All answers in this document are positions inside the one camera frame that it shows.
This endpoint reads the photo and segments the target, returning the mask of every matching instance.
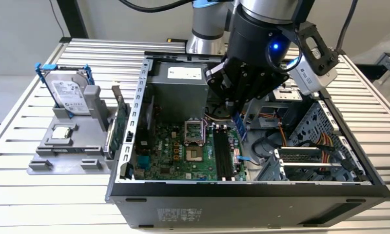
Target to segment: white wall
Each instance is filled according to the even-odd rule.
[[[54,0],[58,17],[70,36]],[[32,75],[62,38],[48,0],[0,0],[0,75]]]
[[[174,0],[132,0],[144,6]],[[308,20],[317,24],[329,46],[335,46],[352,0],[317,0]],[[91,14],[87,28],[99,39],[166,41],[187,39],[192,29],[191,5],[147,14],[124,6],[119,0],[82,0],[82,11]],[[353,56],[368,50],[390,33],[390,0],[361,0],[348,30],[344,49]]]

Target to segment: ram slot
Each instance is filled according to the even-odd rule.
[[[219,180],[232,180],[234,166],[231,160],[227,129],[215,129],[215,153]]]

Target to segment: label sticker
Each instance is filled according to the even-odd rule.
[[[198,208],[159,208],[158,215],[162,222],[199,222],[203,209]]]
[[[170,67],[170,79],[203,79],[203,69],[200,67]]]
[[[74,81],[54,80],[52,85],[64,108],[76,115],[90,115],[80,85]]]

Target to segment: gray floor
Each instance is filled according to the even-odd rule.
[[[0,122],[4,120],[34,77],[34,75],[0,76]]]

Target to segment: aluminum slotted table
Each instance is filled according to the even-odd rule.
[[[116,105],[112,85],[134,101],[144,51],[184,53],[183,43],[74,39],[60,43],[47,63],[90,64],[102,98]],[[289,50],[289,59],[299,51]],[[339,77],[328,87],[336,107],[390,189],[390,104],[340,56]],[[28,175],[27,167],[50,126],[50,91],[36,77],[0,126],[0,233],[325,233],[390,234],[390,201],[331,228],[132,230],[104,201],[110,175]]]

